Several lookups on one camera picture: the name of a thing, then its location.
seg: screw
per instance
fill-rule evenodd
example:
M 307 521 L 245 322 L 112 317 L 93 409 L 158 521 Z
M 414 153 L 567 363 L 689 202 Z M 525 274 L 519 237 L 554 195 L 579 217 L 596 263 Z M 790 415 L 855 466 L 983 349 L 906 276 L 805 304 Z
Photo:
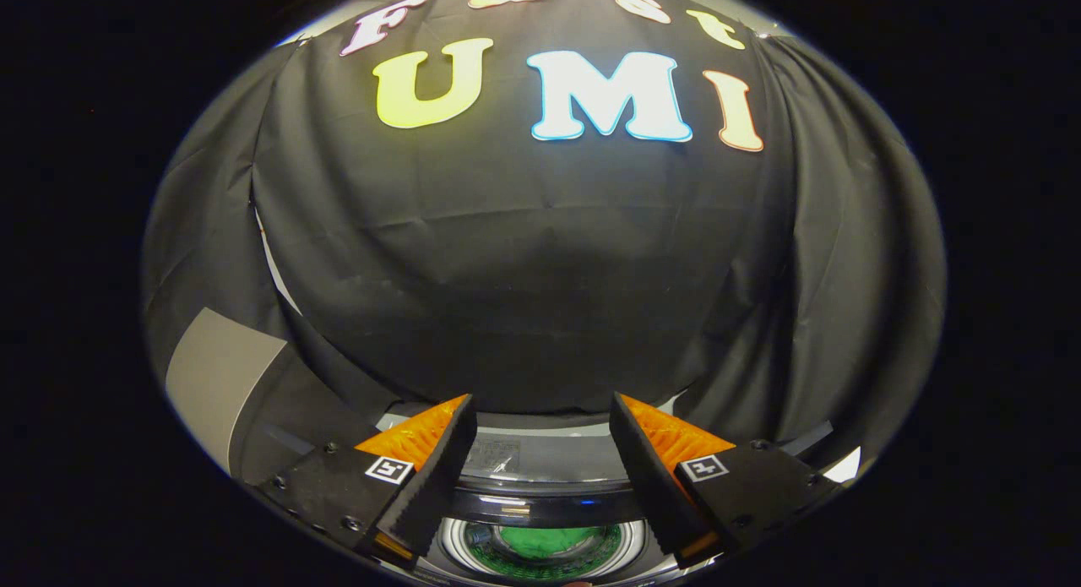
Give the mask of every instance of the screw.
M 346 530 L 351 530 L 353 532 L 360 532 L 360 520 L 353 517 L 345 516 L 342 518 L 342 528 Z

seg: yellow letter u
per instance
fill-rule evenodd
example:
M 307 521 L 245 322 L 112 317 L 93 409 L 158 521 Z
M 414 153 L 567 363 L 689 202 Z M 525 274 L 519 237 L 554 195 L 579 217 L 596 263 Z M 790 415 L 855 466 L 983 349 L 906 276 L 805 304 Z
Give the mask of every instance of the yellow letter u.
M 449 121 L 465 112 L 480 95 L 481 56 L 494 44 L 491 38 L 469 38 L 444 45 L 451 61 L 451 90 L 437 98 L 416 98 L 416 67 L 428 58 L 423 51 L 386 59 L 375 66 L 379 86 L 375 94 L 375 111 L 379 120 L 402 130 Z

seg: black dark background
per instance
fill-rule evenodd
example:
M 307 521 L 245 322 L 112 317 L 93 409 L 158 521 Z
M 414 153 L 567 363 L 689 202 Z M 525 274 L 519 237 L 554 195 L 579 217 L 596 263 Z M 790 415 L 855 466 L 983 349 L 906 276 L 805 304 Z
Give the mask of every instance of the black dark background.
M 29 403 L 10 423 L 18 548 L 0 583 L 385 583 L 219 475 L 159 395 L 137 321 L 143 225 L 185 130 L 336 1 L 11 0 L 4 384 Z M 751 1 L 893 115 L 939 203 L 950 295 L 926 392 L 877 467 L 702 584 L 1066 583 L 1073 488 L 1055 430 L 1079 382 L 1077 251 L 1052 209 L 1077 179 L 1065 0 Z

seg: letter m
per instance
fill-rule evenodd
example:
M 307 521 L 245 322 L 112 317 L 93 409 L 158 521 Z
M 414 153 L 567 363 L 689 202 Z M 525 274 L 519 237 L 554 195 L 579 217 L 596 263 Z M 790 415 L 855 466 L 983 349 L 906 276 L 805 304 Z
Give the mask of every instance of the letter m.
M 671 71 L 676 59 L 653 52 L 629 52 L 611 79 L 605 79 L 573 51 L 538 52 L 525 63 L 540 71 L 542 117 L 533 125 L 539 141 L 574 139 L 586 125 L 571 112 L 571 98 L 578 102 L 593 128 L 612 134 L 628 102 L 635 115 L 627 133 L 638 139 L 688 141 L 691 128 L 684 124 L 676 103 Z

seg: black cloth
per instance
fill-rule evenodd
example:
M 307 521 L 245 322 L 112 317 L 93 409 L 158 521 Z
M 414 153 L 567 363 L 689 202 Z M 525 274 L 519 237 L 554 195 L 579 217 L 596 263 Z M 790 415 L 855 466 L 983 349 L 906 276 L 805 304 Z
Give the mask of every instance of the black cloth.
M 151 214 L 151 357 L 203 306 L 298 344 L 365 416 L 395 400 L 476 395 L 479 411 L 596 413 L 611 390 L 733 440 L 831 421 L 873 455 L 919 392 L 945 264 L 926 183 L 889 118 L 822 55 L 739 22 L 708 37 L 686 0 L 670 25 L 615 0 L 470 10 L 428 0 L 339 56 L 353 18 L 253 65 L 178 149 Z M 428 52 L 418 98 L 449 86 L 440 49 L 490 37 L 480 97 L 446 122 L 389 128 L 372 68 Z M 610 76 L 629 52 L 679 64 L 684 144 L 536 141 L 537 52 Z M 761 152 L 723 145 L 703 70 L 748 83 Z M 254 209 L 293 311 L 273 288 Z

